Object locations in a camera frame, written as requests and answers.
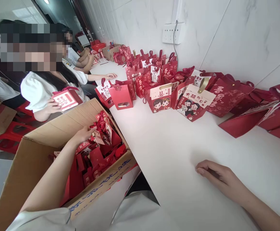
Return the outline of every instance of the electrical cable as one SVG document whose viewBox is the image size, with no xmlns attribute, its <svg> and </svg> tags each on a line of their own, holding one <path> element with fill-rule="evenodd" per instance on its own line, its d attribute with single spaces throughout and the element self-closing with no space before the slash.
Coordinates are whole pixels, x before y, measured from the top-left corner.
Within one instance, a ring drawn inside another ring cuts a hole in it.
<svg viewBox="0 0 280 231">
<path fill-rule="evenodd" d="M 177 28 L 177 24 L 178 24 L 178 20 L 176 20 L 176 26 L 175 26 L 174 33 L 173 33 L 173 47 L 174 47 L 174 51 L 175 51 L 175 54 L 176 54 L 176 58 L 177 58 L 177 65 L 178 65 L 178 54 L 177 54 L 176 49 L 175 49 L 175 40 L 174 40 L 174 36 L 175 36 L 175 32 L 176 32 L 176 28 Z"/>
</svg>

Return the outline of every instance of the white blouse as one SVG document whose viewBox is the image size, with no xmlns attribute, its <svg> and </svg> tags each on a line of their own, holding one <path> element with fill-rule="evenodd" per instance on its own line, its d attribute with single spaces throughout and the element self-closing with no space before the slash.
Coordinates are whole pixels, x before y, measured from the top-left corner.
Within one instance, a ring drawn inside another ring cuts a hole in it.
<svg viewBox="0 0 280 231">
<path fill-rule="evenodd" d="M 88 75 L 72 69 L 70 66 L 65 65 L 77 78 L 79 85 L 85 85 L 88 82 Z M 69 83 L 72 87 L 77 87 L 73 83 Z M 34 72 L 28 73 L 21 83 L 21 94 L 30 102 L 26 107 L 28 110 L 32 110 L 33 113 L 44 109 L 47 106 L 47 101 L 53 95 L 52 92 L 58 91 L 55 86 L 41 78 Z M 82 88 L 77 87 L 76 91 L 81 99 L 89 101 L 89 98 L 84 95 Z"/>
</svg>

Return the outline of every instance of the red ribbon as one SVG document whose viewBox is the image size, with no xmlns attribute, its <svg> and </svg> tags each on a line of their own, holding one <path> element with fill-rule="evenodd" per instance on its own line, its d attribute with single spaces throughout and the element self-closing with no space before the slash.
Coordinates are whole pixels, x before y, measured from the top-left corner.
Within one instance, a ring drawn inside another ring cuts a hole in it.
<svg viewBox="0 0 280 231">
<path fill-rule="evenodd" d="M 63 88 L 61 91 L 54 91 L 54 92 L 52 92 L 52 94 L 56 95 L 56 94 L 59 94 L 59 93 L 65 91 L 65 90 L 78 90 L 78 88 L 68 86 L 68 87 Z"/>
</svg>

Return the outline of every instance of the hand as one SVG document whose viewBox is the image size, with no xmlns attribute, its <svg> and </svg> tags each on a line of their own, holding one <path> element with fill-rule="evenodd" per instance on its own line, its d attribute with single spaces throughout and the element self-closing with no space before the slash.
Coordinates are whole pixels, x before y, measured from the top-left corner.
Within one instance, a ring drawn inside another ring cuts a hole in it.
<svg viewBox="0 0 280 231">
<path fill-rule="evenodd" d="M 59 104 L 55 102 L 52 98 L 48 100 L 47 107 L 45 109 L 49 114 L 61 112 L 61 106 L 59 106 Z"/>
<path fill-rule="evenodd" d="M 81 144 L 82 142 L 88 140 L 92 133 L 94 131 L 96 131 L 96 128 L 97 127 L 93 127 L 93 128 L 87 128 L 87 127 L 84 127 L 83 129 L 79 130 L 71 139 L 70 139 L 70 142 L 76 144 L 76 145 L 79 145 Z"/>
<path fill-rule="evenodd" d="M 242 207 L 255 197 L 228 167 L 204 160 L 195 168 L 197 173 L 207 178 L 226 197 Z"/>
<path fill-rule="evenodd" d="M 116 78 L 116 77 L 117 77 L 117 75 L 114 74 L 114 73 L 109 73 L 109 74 L 106 74 L 106 75 L 105 75 L 105 78 L 106 78 L 106 79 L 114 79 L 114 78 Z"/>
</svg>

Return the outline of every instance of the white tile wall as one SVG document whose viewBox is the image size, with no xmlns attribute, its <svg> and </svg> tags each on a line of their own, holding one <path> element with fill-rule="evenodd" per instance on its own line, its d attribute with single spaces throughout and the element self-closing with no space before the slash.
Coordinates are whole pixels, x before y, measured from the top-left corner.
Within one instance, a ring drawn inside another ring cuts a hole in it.
<svg viewBox="0 0 280 231">
<path fill-rule="evenodd" d="M 162 28 L 171 22 L 174 0 L 83 0 L 97 37 L 131 50 L 163 49 Z M 280 1 L 185 0 L 180 21 L 187 33 L 176 46 L 178 69 L 222 71 L 269 88 L 280 83 Z"/>
</svg>

